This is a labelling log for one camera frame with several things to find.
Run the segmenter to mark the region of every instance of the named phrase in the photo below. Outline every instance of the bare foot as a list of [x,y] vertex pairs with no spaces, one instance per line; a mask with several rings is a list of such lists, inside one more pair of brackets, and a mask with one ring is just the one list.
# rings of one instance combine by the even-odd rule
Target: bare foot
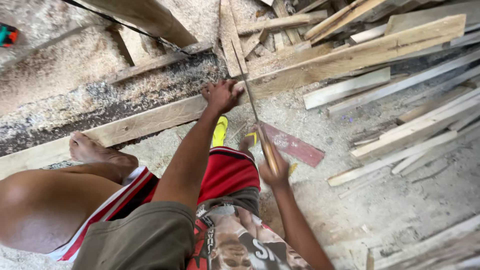
[[[257,130],[258,130],[257,124],[254,124],[251,128],[248,129],[247,134],[257,132]],[[241,152],[248,151],[248,149],[250,147],[252,147],[253,145],[255,145],[255,137],[254,136],[244,137],[243,140],[240,142],[239,151],[241,151]]]
[[107,162],[117,166],[138,167],[138,159],[132,155],[101,146],[81,132],[70,133],[70,155],[84,163]]

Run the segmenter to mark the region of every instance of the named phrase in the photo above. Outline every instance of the dusty floor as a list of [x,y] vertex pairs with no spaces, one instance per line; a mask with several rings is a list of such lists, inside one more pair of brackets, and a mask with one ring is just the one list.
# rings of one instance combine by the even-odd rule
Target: dusty floor
[[[239,14],[236,17],[237,23],[256,19],[256,11],[263,9],[257,1],[242,0],[235,3],[236,10],[244,11],[236,13]],[[216,39],[218,0],[203,1],[202,12],[198,12],[196,0],[165,0],[164,4],[199,40]],[[268,16],[271,16],[270,12],[258,19],[265,19]],[[200,23],[209,27],[202,29],[196,27]],[[436,63],[441,61],[443,56],[440,54],[421,61],[413,61],[408,65],[396,67],[395,72],[398,74],[414,72],[424,68],[425,62]],[[121,58],[113,59],[113,62],[115,61],[123,63]],[[152,71],[113,87],[101,83],[82,86],[92,82],[90,78],[86,78],[84,81],[78,81],[76,86],[80,87],[74,91],[69,92],[71,88],[66,90],[58,87],[58,92],[48,94],[52,97],[40,101],[35,92],[26,92],[23,94],[25,99],[22,102],[26,100],[33,102],[32,104],[24,105],[8,115],[1,116],[0,113],[2,140],[8,136],[15,138],[13,133],[20,127],[29,129],[31,133],[37,130],[44,133],[61,133],[60,127],[75,123],[86,112],[96,113],[97,116],[91,120],[91,123],[95,123],[95,117],[102,116],[105,107],[118,104],[120,101],[124,102],[122,106],[128,104],[133,110],[142,111],[153,100],[156,103],[152,104],[158,106],[193,94],[198,85],[178,84],[182,79],[191,80],[189,74],[197,72],[204,76],[204,79],[214,79],[215,74],[222,74],[222,68],[214,68],[215,61],[211,58],[199,63],[198,66],[181,64],[189,66],[188,70],[187,67],[184,69],[175,67]],[[325,181],[334,174],[358,165],[348,152],[352,141],[381,130],[397,115],[421,104],[418,102],[402,106],[401,100],[461,72],[462,69],[455,70],[441,78],[390,95],[333,119],[327,118],[326,106],[308,111],[304,109],[301,96],[307,91],[307,87],[258,101],[257,111],[262,121],[325,152],[325,159],[316,168],[294,158],[288,158],[290,162],[298,163],[291,177],[298,204],[337,269],[364,269],[368,248],[373,250],[376,258],[388,256],[480,211],[479,141],[455,150],[405,178],[391,176],[388,168],[384,168],[381,173],[384,173],[385,177],[344,199],[340,199],[338,194],[347,191],[362,179],[339,187],[330,187]],[[105,74],[102,71],[95,75],[100,78]],[[171,92],[159,90],[165,88]],[[0,93],[3,89],[9,90],[10,87],[0,89]],[[229,127],[226,145],[236,148],[248,126],[253,123],[251,107],[249,104],[242,105],[229,112],[227,117]],[[233,136],[245,123],[247,125]],[[142,165],[148,166],[160,176],[180,143],[178,135],[184,137],[193,125],[194,122],[165,130],[136,144],[128,145],[122,151],[136,155]],[[24,139],[25,141],[19,140],[18,143],[26,146],[35,143],[33,139]],[[259,146],[255,146],[252,152],[257,162],[263,159]],[[441,174],[412,184],[413,181],[432,175],[446,166],[447,169]],[[282,234],[275,201],[263,183],[261,195],[261,218]],[[42,255],[0,247],[0,269],[60,270],[70,267],[69,263],[53,262]]]

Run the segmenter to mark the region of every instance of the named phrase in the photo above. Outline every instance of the concrete floor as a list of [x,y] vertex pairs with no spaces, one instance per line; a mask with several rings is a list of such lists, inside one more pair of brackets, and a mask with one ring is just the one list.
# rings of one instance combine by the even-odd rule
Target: concrete floor
[[[216,29],[218,24],[215,19],[218,0],[204,1],[203,17],[196,9],[197,3],[196,0],[185,2],[169,0],[165,5],[172,9],[174,15],[199,39],[215,39],[215,32],[212,29]],[[252,0],[235,3],[235,10],[243,11],[235,12],[237,23],[254,20],[254,12],[263,8]],[[200,22],[209,27],[198,30],[195,25]],[[413,62],[410,66],[399,67],[396,72],[413,72],[421,68],[422,63],[435,62],[440,57],[427,57],[418,65]],[[344,199],[340,199],[338,194],[367,177],[338,187],[330,187],[326,182],[328,177],[359,165],[348,152],[352,141],[384,129],[396,116],[421,104],[418,102],[402,106],[401,100],[461,72],[462,70],[454,71],[441,78],[371,102],[344,117],[332,119],[327,118],[326,106],[305,110],[302,94],[308,92],[308,87],[257,102],[257,111],[262,121],[325,152],[325,159],[316,168],[292,157],[287,158],[291,163],[298,163],[291,182],[299,207],[337,269],[365,269],[368,248],[372,249],[375,258],[385,257],[480,211],[479,141],[459,148],[405,178],[392,176],[388,167],[383,168],[376,172],[385,174],[383,178]],[[148,76],[158,76],[158,73],[151,73]],[[134,83],[130,84],[132,89],[137,87]],[[31,97],[30,101],[35,101],[33,93]],[[234,108],[227,117],[229,127],[226,146],[237,148],[239,141],[253,123],[251,107],[245,104]],[[247,125],[233,136],[245,123]],[[136,144],[128,145],[122,151],[136,155],[142,165],[148,166],[152,172],[161,176],[180,143],[178,136],[184,137],[193,125],[194,122],[165,130]],[[263,159],[259,145],[255,146],[252,152],[257,162]],[[413,181],[432,175],[446,166],[448,166],[446,170],[439,175],[412,184]],[[279,234],[283,234],[275,201],[263,183],[261,218]],[[0,269],[70,268],[70,263],[54,262],[42,255],[0,247]]]

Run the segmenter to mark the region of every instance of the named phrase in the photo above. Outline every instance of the wooden post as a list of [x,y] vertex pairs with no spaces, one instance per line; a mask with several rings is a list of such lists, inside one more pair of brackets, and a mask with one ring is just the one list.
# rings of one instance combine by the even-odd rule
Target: wooden post
[[84,0],[119,19],[162,37],[180,48],[197,43],[197,39],[183,27],[170,10],[156,0]]

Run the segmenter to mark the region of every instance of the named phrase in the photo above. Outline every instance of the person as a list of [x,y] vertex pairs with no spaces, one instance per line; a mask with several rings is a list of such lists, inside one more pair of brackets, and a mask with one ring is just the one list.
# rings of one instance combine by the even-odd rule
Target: person
[[[73,269],[333,269],[299,210],[289,164],[276,148],[279,175],[258,170],[249,147],[217,146],[243,93],[235,80],[208,83],[208,102],[161,179],[132,155],[80,132],[70,140],[83,165],[28,170],[0,181],[0,242],[74,261]],[[280,238],[259,216],[260,178],[272,189],[285,230]]]

